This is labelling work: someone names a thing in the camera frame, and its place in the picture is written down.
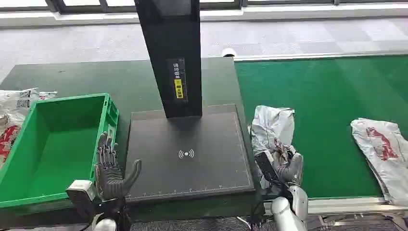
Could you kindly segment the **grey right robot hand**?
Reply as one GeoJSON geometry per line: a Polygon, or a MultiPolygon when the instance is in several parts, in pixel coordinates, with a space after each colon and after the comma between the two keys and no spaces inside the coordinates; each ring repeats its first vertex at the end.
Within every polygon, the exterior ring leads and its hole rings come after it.
{"type": "Polygon", "coordinates": [[[274,139],[273,169],[278,178],[286,183],[302,184],[303,156],[292,145],[284,145],[278,138],[274,139]]]}

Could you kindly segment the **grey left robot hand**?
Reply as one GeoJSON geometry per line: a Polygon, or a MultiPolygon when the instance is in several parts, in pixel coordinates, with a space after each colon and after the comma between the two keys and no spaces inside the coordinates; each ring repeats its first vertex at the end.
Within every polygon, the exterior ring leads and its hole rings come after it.
{"type": "Polygon", "coordinates": [[[112,143],[108,132],[101,133],[97,147],[95,183],[98,196],[103,201],[126,197],[141,172],[142,160],[136,159],[131,171],[123,175],[117,161],[117,146],[117,143],[112,143]]]}

